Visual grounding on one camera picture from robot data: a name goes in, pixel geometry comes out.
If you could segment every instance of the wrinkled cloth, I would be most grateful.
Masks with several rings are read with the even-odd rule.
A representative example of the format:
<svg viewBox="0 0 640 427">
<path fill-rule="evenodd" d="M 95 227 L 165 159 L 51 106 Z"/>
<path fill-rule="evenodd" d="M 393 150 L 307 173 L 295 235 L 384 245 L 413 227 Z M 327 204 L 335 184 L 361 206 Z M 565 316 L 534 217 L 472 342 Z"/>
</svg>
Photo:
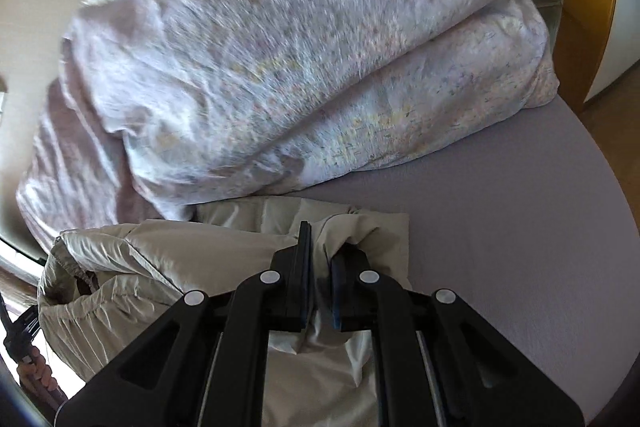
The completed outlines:
<svg viewBox="0 0 640 427">
<path fill-rule="evenodd" d="M 377 426 L 371 333 L 334 330 L 328 263 L 345 242 L 358 245 L 374 269 L 410 288 L 408 216 L 272 196 L 203 205 L 198 217 L 207 222 L 63 233 L 38 288 L 40 326 L 56 354 L 90 380 L 184 293 L 226 293 L 269 269 L 274 252 L 295 245 L 300 222 L 309 221 L 312 312 L 302 333 L 270 334 L 262 424 Z M 99 287 L 79 295 L 78 279 Z"/>
<path fill-rule="evenodd" d="M 558 87 L 531 0 L 87 0 L 62 48 L 17 193 L 47 250 L 400 164 Z"/>
</svg>

